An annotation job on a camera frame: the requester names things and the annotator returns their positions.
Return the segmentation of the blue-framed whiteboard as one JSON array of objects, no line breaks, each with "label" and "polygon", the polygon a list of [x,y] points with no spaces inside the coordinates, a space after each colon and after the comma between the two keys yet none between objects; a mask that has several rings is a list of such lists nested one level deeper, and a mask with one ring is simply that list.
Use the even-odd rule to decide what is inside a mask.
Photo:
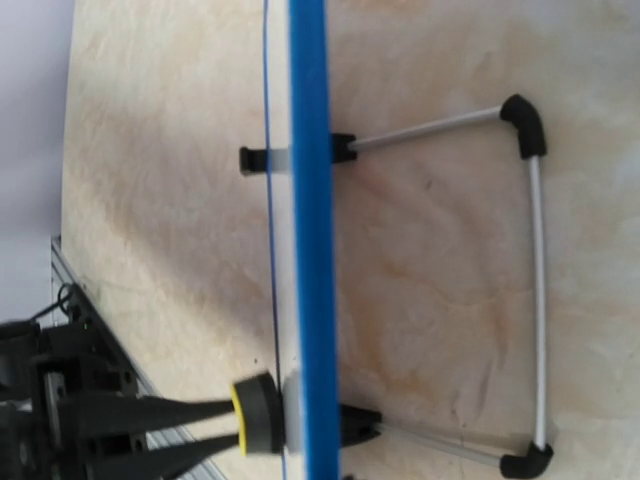
[{"label": "blue-framed whiteboard", "polygon": [[547,436],[547,318],[540,161],[547,145],[536,107],[521,95],[500,106],[357,139],[330,130],[326,5],[267,1],[262,20],[265,145],[242,148],[244,176],[264,176],[280,441],[286,479],[338,479],[340,453],[390,431],[382,416],[338,400],[332,169],[360,153],[474,124],[503,121],[517,134],[529,169],[535,280],[535,423],[523,454],[496,455],[398,428],[412,442],[536,479],[554,452]]}]

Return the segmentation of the yellow whiteboard eraser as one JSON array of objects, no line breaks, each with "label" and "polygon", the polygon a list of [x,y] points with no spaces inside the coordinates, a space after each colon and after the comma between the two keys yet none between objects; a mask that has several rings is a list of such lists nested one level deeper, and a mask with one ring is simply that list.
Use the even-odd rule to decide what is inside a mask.
[{"label": "yellow whiteboard eraser", "polygon": [[280,393],[273,376],[264,371],[231,386],[243,455],[279,455],[285,443]]}]

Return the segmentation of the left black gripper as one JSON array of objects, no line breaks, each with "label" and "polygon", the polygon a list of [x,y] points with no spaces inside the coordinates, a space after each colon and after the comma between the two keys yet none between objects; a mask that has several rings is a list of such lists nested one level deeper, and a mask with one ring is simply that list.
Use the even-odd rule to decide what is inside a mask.
[{"label": "left black gripper", "polygon": [[[85,391],[100,392],[69,397]],[[231,413],[234,406],[231,400],[132,397],[137,392],[134,367],[103,327],[2,326],[2,478],[175,479],[239,444],[238,434],[227,434],[144,451],[144,435],[133,433],[197,423]],[[115,436],[63,441],[54,431],[59,401],[66,434]]]}]

